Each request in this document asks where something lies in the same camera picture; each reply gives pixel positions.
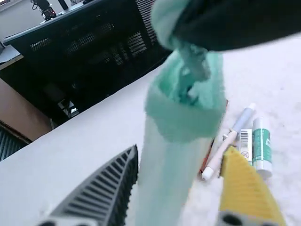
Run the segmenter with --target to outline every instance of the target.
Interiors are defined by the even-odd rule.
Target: plastic tube
[[[263,179],[272,176],[272,150],[267,120],[260,117],[253,122],[253,165]]]

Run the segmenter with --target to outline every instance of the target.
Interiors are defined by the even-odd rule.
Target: transparent plastic tube
[[[212,139],[170,142],[146,119],[138,179],[136,226],[175,226]]]
[[[149,88],[135,226],[177,224],[216,135],[226,103],[221,64],[218,54],[204,54],[192,74],[174,51]]]

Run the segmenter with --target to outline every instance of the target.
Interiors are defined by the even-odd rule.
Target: white tabletop
[[[258,115],[270,120],[274,173],[268,185],[288,226],[301,225],[300,53],[301,36],[294,36],[224,54],[229,105],[221,133],[251,102],[258,105]],[[1,225],[33,225],[110,158],[133,144],[140,152],[143,103],[159,70],[0,162]],[[214,225],[221,190],[222,179],[196,180],[180,224]]]

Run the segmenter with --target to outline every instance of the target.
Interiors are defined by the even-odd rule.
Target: black chair
[[[41,89],[50,99],[67,97],[81,112],[144,76],[170,53],[152,30],[153,2],[79,3],[55,19],[7,37],[4,44],[38,70]]]

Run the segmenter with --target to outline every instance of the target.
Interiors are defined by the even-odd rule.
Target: white pen
[[[221,160],[224,152],[227,150],[228,146],[235,141],[240,130],[252,117],[254,110],[255,110],[254,103],[246,107],[244,111],[241,113],[240,117],[237,119],[234,126],[230,129],[229,134],[224,136],[225,139],[223,140],[221,146],[217,149],[215,155],[210,160],[210,162],[206,165],[202,173],[202,178],[204,180],[209,180],[214,174],[214,172],[219,169],[219,167],[221,166]]]

